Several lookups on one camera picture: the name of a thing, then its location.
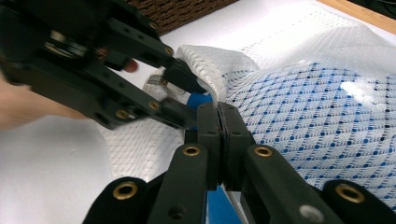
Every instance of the skin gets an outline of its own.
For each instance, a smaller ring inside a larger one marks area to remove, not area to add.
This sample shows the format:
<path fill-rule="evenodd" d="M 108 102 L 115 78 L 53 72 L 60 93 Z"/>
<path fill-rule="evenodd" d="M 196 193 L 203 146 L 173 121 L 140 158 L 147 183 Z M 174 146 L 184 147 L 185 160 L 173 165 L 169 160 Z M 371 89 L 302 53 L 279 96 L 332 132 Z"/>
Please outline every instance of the skin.
<path fill-rule="evenodd" d="M 137 63 L 130 61 L 124 70 L 136 71 Z M 86 119 L 76 110 L 30 91 L 28 86 L 7 83 L 0 71 L 0 130 L 16 128 L 47 115 Z"/>

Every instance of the wicker mat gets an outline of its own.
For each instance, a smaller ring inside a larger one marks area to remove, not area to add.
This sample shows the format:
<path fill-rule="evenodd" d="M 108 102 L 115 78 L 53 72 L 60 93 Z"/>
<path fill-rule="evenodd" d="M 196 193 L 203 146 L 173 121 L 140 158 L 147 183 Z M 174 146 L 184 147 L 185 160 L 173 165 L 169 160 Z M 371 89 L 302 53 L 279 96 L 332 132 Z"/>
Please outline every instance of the wicker mat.
<path fill-rule="evenodd" d="M 164 35 L 176 28 L 195 21 L 237 0 L 127 0 L 128 4 L 139 8 L 161 27 Z"/>

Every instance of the wooden edge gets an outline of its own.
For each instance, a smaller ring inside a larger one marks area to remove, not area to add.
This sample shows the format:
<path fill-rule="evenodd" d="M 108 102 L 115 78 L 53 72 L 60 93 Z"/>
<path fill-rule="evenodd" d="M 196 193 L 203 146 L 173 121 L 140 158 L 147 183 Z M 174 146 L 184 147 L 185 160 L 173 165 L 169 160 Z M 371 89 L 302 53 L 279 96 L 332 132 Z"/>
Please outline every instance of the wooden edge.
<path fill-rule="evenodd" d="M 374 12 L 368 8 L 348 2 L 347 0 L 317 1 L 396 35 L 396 20 Z"/>

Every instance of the finger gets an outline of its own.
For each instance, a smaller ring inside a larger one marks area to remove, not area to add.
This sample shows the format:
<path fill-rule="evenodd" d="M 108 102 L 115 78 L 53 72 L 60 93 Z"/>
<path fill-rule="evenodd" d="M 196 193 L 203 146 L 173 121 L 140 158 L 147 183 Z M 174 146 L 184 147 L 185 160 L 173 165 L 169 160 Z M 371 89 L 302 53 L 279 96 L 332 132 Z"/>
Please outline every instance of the finger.
<path fill-rule="evenodd" d="M 137 69 L 138 69 L 138 65 L 137 65 L 137 62 L 135 60 L 129 61 L 126 64 L 126 66 L 124 67 L 124 71 L 125 72 L 129 72 L 129 73 L 135 72 L 135 71 L 137 71 Z"/>

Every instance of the white mesh fabric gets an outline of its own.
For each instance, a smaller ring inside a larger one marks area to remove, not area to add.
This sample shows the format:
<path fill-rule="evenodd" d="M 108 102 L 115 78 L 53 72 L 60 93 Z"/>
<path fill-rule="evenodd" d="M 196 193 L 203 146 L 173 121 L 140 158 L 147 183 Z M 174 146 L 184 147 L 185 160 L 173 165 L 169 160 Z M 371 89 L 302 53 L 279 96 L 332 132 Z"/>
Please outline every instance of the white mesh fabric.
<path fill-rule="evenodd" d="M 215 100 L 238 107 L 259 144 L 278 149 L 309 184 L 349 179 L 396 210 L 396 48 L 363 25 L 313 7 L 242 52 L 247 56 L 184 46 L 178 57 Z M 115 176 L 155 177 L 182 142 L 180 132 L 156 121 L 118 132 L 105 133 Z"/>

